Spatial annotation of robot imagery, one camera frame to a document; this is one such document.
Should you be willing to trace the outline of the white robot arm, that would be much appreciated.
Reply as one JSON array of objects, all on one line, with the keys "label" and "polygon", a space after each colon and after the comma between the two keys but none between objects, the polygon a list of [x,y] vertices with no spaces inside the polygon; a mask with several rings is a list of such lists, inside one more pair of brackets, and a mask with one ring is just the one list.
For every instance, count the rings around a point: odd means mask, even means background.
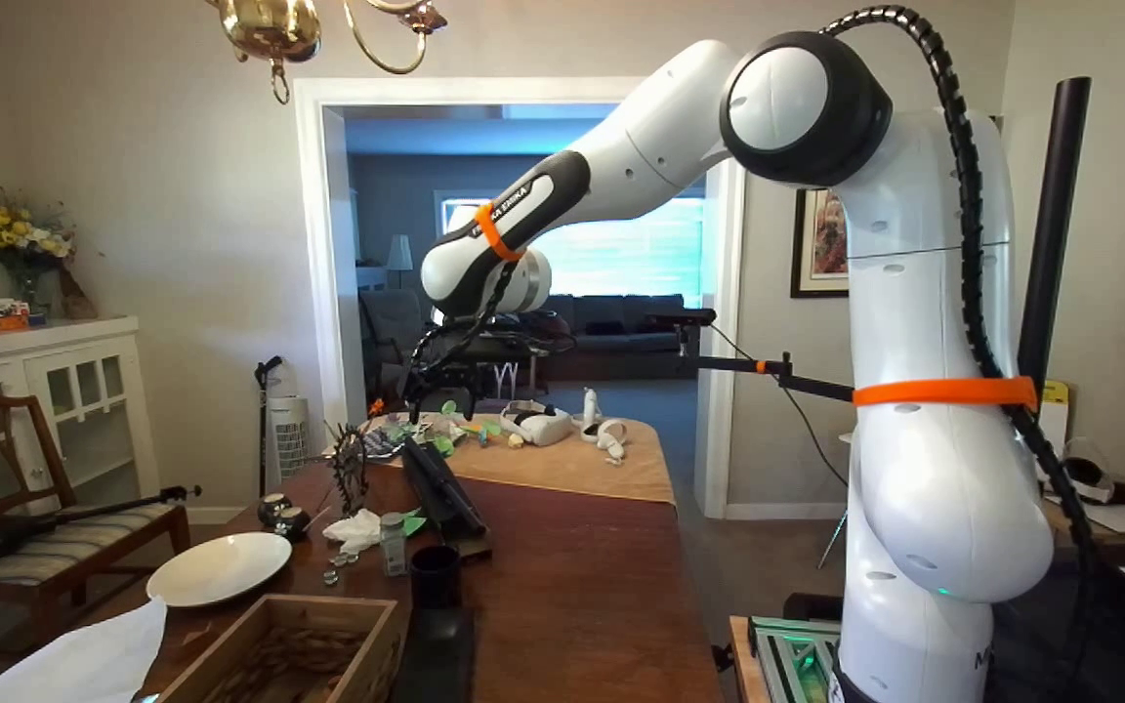
[{"label": "white robot arm", "polygon": [[856,410],[841,703],[983,703],[993,609],[1037,587],[1050,527],[1035,496],[1035,383],[1006,344],[1006,212],[994,126],[958,85],[940,37],[902,28],[934,98],[902,104],[845,41],[859,21],[739,56],[699,41],[421,259],[450,324],[545,296],[532,242],[563,224],[636,219],[717,162],[845,206]]}]

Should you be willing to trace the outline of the green aluminium robot base frame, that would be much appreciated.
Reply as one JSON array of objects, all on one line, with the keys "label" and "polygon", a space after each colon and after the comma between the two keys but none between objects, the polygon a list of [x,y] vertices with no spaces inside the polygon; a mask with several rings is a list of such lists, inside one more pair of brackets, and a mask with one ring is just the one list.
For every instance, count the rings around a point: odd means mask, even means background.
[{"label": "green aluminium robot base frame", "polygon": [[729,619],[743,703],[845,703],[841,625],[802,619]]}]

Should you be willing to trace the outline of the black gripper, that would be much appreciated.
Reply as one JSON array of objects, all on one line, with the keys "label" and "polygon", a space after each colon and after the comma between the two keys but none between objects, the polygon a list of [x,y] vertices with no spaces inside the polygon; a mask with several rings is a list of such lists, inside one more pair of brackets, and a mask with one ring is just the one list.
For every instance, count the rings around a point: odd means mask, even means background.
[{"label": "black gripper", "polygon": [[421,408],[437,389],[460,389],[481,402],[494,389],[494,366],[519,362],[524,344],[494,324],[427,324],[407,357],[402,399]]}]

